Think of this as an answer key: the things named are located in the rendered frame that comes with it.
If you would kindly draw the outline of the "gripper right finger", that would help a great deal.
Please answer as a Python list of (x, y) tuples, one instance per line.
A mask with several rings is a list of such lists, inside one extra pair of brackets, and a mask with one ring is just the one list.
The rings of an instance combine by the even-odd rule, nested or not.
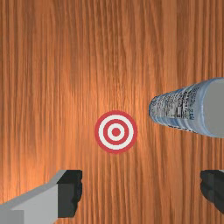
[(201, 193), (224, 214), (224, 170), (204, 170), (200, 178)]

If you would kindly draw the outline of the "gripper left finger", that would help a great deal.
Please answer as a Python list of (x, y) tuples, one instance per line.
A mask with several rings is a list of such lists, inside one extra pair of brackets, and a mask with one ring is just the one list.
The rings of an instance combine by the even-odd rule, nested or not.
[(82, 195), (82, 170), (60, 170), (52, 179), (0, 205), (0, 224), (53, 224), (73, 218)]

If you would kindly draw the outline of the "clear plastic bottle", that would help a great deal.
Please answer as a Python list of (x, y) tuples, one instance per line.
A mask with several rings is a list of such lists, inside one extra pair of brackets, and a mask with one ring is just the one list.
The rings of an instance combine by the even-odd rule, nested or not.
[(149, 116), (154, 123), (174, 129), (224, 138), (224, 78), (155, 96)]

